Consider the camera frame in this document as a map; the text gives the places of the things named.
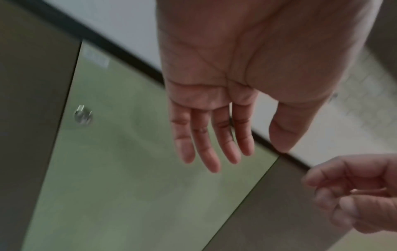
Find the white sticker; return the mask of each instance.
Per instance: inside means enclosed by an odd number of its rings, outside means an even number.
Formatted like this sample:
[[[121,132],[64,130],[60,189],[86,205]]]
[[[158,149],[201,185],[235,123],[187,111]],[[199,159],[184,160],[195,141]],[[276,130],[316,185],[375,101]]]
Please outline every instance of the white sticker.
[[[90,60],[92,63],[97,64],[98,66],[107,69],[109,66],[110,59],[103,55],[100,52],[94,51],[89,47],[83,48],[83,56]]]

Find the black trim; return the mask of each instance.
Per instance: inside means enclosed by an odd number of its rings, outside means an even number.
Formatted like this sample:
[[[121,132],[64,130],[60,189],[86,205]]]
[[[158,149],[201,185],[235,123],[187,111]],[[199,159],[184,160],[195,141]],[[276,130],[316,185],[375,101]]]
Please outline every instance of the black trim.
[[[56,27],[63,29],[70,35],[77,37],[81,40],[85,40],[95,44],[96,46],[100,47],[106,52],[124,61],[131,67],[141,71],[148,77],[152,78],[159,85],[164,86],[164,79],[160,71],[158,71],[148,63],[144,62],[143,60],[139,59],[138,57],[132,55],[123,48],[117,46],[115,43],[106,39],[102,35],[94,32],[85,25],[75,21],[73,18],[66,15],[65,13],[45,3],[44,1],[42,0],[9,0],[9,1],[19,4],[23,8],[31,11],[33,14],[40,17],[41,19],[44,19],[50,22],[51,24],[55,25]],[[262,145],[267,149],[270,149],[274,153],[280,155],[281,158],[285,158],[290,162],[296,164],[298,167],[301,167],[305,170],[310,169],[310,167],[307,164],[296,159],[295,157],[292,157],[289,154],[282,154],[278,152],[276,149],[274,149],[274,147],[270,144],[268,140],[264,139],[262,136],[255,133],[254,131],[253,131],[253,137],[256,143]]]

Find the brown cabinet door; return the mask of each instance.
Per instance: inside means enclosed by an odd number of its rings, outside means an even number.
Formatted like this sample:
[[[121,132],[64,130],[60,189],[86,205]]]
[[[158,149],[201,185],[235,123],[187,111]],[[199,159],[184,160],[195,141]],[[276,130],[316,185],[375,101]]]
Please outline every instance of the brown cabinet door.
[[[19,250],[62,116],[80,41],[0,0],[0,250]]]

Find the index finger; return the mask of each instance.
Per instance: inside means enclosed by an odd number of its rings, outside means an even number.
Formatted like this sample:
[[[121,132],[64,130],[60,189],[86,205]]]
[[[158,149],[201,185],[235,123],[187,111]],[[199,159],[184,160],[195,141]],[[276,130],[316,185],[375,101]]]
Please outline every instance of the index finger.
[[[383,178],[387,183],[397,180],[397,155],[368,154],[351,155],[331,159],[315,166],[303,178],[308,186],[344,177]]]

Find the silver knob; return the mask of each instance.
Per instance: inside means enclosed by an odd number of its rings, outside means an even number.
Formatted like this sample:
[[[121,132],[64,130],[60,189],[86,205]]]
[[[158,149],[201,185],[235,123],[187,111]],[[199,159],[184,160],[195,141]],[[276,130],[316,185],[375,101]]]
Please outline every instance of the silver knob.
[[[79,124],[88,125],[92,120],[92,111],[85,105],[79,105],[74,112],[74,120]]]

